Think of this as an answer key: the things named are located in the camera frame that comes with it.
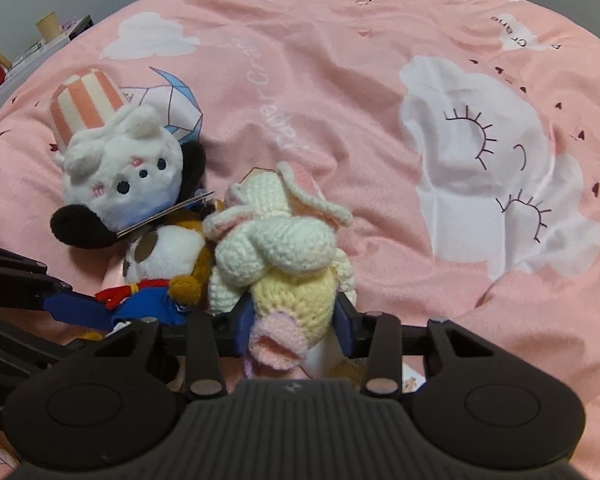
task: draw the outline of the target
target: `striped hat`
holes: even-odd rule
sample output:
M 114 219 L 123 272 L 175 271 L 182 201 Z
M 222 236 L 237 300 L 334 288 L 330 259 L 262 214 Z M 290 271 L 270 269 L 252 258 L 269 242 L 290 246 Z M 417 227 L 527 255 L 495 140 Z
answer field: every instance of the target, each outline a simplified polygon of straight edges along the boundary
M 60 153 L 66 151 L 76 132 L 104 126 L 125 104 L 125 95 L 101 70 L 73 74 L 51 97 L 52 129 Z

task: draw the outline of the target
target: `ribbed black surface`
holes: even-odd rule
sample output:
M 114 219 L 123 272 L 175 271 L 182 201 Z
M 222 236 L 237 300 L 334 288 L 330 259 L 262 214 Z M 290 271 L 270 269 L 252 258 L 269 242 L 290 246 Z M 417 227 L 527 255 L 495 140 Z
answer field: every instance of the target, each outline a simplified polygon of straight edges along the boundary
M 10 479 L 72 476 L 24 465 Z M 566 463 L 519 473 L 460 463 L 425 441 L 397 402 L 360 396 L 338 380 L 243 381 L 232 396 L 190 404 L 173 433 L 143 457 L 79 477 L 582 480 Z

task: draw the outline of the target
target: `pink blanket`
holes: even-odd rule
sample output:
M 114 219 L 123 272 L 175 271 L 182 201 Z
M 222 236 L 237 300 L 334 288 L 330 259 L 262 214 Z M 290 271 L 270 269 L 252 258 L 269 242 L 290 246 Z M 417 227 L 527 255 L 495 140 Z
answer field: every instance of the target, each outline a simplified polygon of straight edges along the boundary
M 565 381 L 587 410 L 573 463 L 600 479 L 600 40 L 519 0 L 131 4 L 0 111 L 0 246 L 94 293 L 112 252 L 69 250 L 48 227 L 48 102 L 87 67 L 179 135 L 198 134 L 199 107 L 220 196 L 253 166 L 310 168 L 356 217 L 340 246 L 358 307 L 451 317 Z

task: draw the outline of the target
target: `red scarf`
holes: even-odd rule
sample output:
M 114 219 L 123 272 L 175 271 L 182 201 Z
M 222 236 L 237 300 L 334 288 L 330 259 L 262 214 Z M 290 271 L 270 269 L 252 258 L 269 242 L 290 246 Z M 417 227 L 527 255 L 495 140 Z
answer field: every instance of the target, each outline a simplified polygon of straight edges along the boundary
M 134 283 L 133 285 L 112 286 L 96 293 L 96 300 L 104 303 L 107 310 L 114 310 L 126 298 L 135 294 L 138 290 L 150 286 L 169 286 L 169 280 L 142 280 L 140 283 Z

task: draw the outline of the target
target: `black plush ear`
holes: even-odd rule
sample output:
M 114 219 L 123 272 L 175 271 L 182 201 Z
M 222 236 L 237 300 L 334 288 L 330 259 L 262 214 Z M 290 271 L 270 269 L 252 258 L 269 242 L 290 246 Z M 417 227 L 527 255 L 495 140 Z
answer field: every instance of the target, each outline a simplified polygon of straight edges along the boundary
M 79 249 L 104 249 L 118 241 L 98 215 L 82 204 L 58 209 L 51 217 L 51 231 L 63 244 Z
M 178 202 L 192 196 L 205 173 L 206 154 L 199 142 L 186 142 L 182 145 L 182 184 Z

